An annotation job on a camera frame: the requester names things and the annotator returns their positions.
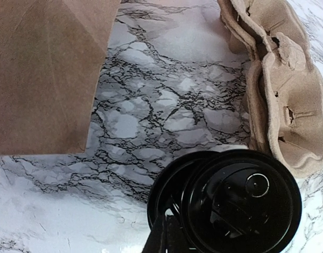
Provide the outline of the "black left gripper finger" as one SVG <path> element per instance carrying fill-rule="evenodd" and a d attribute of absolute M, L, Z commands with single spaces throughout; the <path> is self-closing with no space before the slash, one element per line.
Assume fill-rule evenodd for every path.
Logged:
<path fill-rule="evenodd" d="M 159 216 L 148 236 L 142 253 L 188 252 L 188 243 L 175 216 Z"/>

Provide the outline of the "black plastic cup lid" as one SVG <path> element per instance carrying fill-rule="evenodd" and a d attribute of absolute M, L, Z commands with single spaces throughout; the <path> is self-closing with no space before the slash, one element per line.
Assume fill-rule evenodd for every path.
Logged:
<path fill-rule="evenodd" d="M 301 214 L 300 190 L 289 170 L 252 150 L 200 162 L 180 206 L 185 234 L 199 252 L 281 252 Z"/>

